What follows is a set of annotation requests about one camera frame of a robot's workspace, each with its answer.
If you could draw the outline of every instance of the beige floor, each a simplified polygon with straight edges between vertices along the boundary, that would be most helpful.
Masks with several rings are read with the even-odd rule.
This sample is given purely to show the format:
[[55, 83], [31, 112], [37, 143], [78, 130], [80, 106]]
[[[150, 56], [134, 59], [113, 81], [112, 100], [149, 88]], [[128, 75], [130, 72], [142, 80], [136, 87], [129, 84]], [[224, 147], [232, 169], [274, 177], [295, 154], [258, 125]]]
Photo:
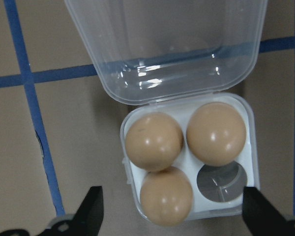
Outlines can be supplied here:
[[[62, 1], [17, 0], [17, 6], [33, 71], [91, 64]], [[263, 39], [293, 34], [294, 1], [270, 0]], [[0, 1], [0, 76], [18, 73]], [[262, 192], [279, 211], [291, 214], [294, 51], [259, 55], [239, 88], [255, 113]], [[118, 136], [127, 107], [104, 92], [98, 77], [37, 84], [36, 90], [67, 213], [75, 212], [90, 186], [102, 185], [102, 236], [250, 235], [240, 216], [174, 228], [144, 220], [121, 163]], [[34, 235], [54, 216], [24, 90], [0, 88], [0, 231], [21, 227]]]

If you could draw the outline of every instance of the egg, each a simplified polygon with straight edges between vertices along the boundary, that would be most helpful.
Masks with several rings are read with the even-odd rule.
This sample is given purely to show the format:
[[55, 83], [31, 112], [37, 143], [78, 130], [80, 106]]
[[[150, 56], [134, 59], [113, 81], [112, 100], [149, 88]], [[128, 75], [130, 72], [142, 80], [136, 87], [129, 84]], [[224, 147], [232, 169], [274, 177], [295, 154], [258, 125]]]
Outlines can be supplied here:
[[211, 166], [231, 163], [246, 142], [246, 126], [237, 110], [222, 102], [201, 106], [187, 127], [187, 143], [191, 152]]
[[125, 138], [125, 149], [131, 162], [151, 172], [171, 166], [182, 147], [179, 124], [170, 115], [160, 112], [135, 121]]
[[175, 226], [189, 214], [193, 191], [187, 176], [175, 167], [148, 173], [140, 191], [146, 217], [160, 226]]

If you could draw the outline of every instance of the empty egg slot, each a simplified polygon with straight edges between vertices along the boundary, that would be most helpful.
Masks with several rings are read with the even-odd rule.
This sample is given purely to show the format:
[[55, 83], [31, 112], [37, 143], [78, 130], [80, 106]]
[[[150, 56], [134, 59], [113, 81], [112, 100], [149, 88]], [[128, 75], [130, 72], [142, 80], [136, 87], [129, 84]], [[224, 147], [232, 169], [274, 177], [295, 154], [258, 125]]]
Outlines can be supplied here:
[[219, 203], [229, 202], [242, 194], [247, 185], [247, 174], [235, 161], [222, 167], [204, 165], [198, 172], [197, 185], [207, 199]]

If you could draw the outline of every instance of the square plastic box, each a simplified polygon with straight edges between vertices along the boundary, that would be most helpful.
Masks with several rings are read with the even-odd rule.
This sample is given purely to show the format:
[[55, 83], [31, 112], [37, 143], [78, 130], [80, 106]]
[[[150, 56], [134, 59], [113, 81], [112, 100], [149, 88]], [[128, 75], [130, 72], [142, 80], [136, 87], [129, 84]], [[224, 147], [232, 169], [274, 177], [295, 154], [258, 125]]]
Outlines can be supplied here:
[[[241, 213], [242, 194], [227, 199], [232, 184], [244, 180], [259, 188], [253, 112], [228, 89], [254, 68], [266, 12], [266, 0], [66, 0], [107, 94], [116, 101], [143, 105], [124, 120], [120, 138], [128, 183], [140, 214], [140, 189], [147, 172], [125, 151], [131, 125], [151, 112], [164, 112], [181, 126], [184, 147], [173, 166], [187, 175], [194, 203], [187, 219]], [[200, 191], [204, 164], [188, 149], [186, 128], [193, 112], [211, 102], [233, 106], [246, 125], [246, 143], [230, 167], [231, 182], [219, 186], [219, 200]]]

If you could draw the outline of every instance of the egg carton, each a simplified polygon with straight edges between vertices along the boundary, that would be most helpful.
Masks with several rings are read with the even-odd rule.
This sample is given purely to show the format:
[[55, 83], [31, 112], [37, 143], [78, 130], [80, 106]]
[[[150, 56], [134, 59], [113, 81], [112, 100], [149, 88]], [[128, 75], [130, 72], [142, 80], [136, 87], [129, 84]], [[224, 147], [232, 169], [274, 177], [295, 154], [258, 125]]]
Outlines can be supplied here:
[[[235, 161], [227, 167], [210, 168], [205, 166], [205, 164], [196, 158], [188, 148], [186, 130], [191, 116], [199, 107], [212, 102], [223, 102], [234, 107], [241, 115], [246, 126], [246, 142], [244, 147]], [[135, 121], [154, 112], [162, 112], [170, 115], [180, 124], [183, 132], [184, 146], [172, 166], [182, 170], [188, 177], [192, 186], [193, 206], [186, 220], [240, 214], [242, 188], [238, 189], [236, 185], [239, 185], [239, 187], [243, 187], [241, 185], [260, 187], [254, 117], [248, 103], [240, 96], [231, 93], [207, 94], [142, 106], [132, 111], [125, 118], [120, 129], [120, 138], [124, 152], [123, 164], [125, 165], [127, 174], [127, 183], [132, 187], [136, 207], [145, 219], [147, 219], [147, 217], [143, 213], [140, 204], [140, 190], [148, 172], [135, 166], [129, 160], [125, 150], [125, 137]], [[219, 186], [217, 189], [219, 199], [210, 198], [208, 197], [210, 193], [205, 192], [206, 183], [202, 182], [205, 180], [201, 178], [205, 175], [202, 175], [203, 173], [201, 174], [202, 171], [200, 171], [204, 166], [207, 178], [210, 175], [210, 171], [212, 171], [212, 177], [218, 177], [216, 175], [219, 175], [219, 172], [222, 175], [220, 176], [221, 178], [232, 178], [234, 176], [228, 184]], [[228, 174], [223, 168], [230, 168], [231, 171]], [[235, 196], [233, 199], [228, 199], [228, 195], [226, 194], [228, 190], [239, 192], [237, 194], [233, 193]]]

